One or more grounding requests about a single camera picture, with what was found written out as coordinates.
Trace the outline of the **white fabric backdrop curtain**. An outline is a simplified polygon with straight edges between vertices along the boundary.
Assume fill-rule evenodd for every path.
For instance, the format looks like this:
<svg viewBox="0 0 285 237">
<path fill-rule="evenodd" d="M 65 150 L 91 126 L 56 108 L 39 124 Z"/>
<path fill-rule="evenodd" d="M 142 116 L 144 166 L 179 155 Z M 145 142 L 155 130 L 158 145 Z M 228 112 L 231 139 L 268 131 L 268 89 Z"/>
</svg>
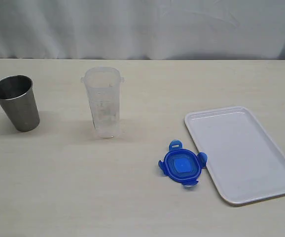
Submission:
<svg viewBox="0 0 285 237">
<path fill-rule="evenodd" d="M 0 0 L 0 58 L 285 60 L 285 0 Z"/>
</svg>

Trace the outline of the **clear tall plastic container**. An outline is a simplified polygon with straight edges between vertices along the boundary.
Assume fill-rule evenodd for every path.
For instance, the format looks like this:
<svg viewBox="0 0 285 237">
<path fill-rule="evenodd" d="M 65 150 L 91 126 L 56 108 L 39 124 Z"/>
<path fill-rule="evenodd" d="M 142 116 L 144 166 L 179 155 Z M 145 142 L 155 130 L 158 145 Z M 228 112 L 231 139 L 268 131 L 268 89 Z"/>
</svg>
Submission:
<svg viewBox="0 0 285 237">
<path fill-rule="evenodd" d="M 120 86 L 124 77 L 113 67 L 93 67 L 81 78 L 97 135 L 113 138 L 120 133 Z"/>
</svg>

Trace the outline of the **blue plastic snap lid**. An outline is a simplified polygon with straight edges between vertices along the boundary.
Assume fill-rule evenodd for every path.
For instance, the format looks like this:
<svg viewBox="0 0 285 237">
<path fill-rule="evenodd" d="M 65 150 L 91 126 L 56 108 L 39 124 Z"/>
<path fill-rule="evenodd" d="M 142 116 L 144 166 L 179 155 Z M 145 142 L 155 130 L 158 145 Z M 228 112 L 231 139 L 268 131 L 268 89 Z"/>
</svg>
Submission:
<svg viewBox="0 0 285 237">
<path fill-rule="evenodd" d="M 158 162 L 158 166 L 165 176 L 189 188 L 197 185 L 202 169 L 206 168 L 207 159 L 205 153 L 195 154 L 184 149 L 181 141 L 173 140 L 169 144 L 169 151 L 164 159 Z"/>
</svg>

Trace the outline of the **stainless steel cup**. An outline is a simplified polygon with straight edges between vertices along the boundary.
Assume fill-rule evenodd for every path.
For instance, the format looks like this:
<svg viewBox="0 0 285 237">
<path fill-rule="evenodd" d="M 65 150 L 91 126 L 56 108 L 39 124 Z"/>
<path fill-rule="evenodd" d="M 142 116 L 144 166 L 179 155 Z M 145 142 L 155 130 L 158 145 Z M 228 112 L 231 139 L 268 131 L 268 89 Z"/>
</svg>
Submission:
<svg viewBox="0 0 285 237">
<path fill-rule="evenodd" d="M 24 75 L 0 79 L 0 106 L 20 132 L 28 132 L 40 123 L 33 92 L 33 81 Z"/>
</svg>

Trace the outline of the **white rectangular plastic tray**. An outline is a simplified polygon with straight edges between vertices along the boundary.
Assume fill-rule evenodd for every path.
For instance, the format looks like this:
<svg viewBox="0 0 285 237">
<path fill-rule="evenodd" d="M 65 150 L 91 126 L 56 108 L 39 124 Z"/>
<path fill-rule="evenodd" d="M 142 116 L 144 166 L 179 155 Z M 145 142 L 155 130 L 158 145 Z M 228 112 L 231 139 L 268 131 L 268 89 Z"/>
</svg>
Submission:
<svg viewBox="0 0 285 237">
<path fill-rule="evenodd" d="M 207 170 L 229 204 L 285 195 L 285 156 L 245 107 L 188 113 L 185 125 Z"/>
</svg>

